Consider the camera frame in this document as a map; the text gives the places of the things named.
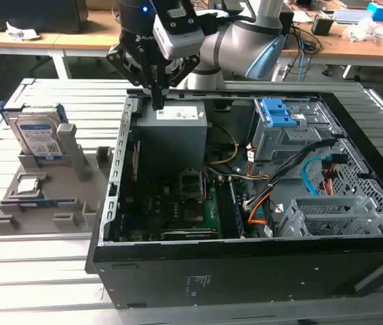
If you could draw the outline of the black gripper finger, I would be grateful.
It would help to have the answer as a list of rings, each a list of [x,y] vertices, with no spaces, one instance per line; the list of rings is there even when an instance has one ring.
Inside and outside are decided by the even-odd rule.
[[[170,87],[177,87],[200,63],[198,55],[166,60],[160,65],[160,109],[164,108],[165,96]]]
[[[138,45],[136,55],[132,56],[122,44],[116,44],[110,49],[106,59],[130,83],[143,86],[146,93],[151,96],[153,109],[160,109],[160,89],[150,65],[148,51],[144,46]]]

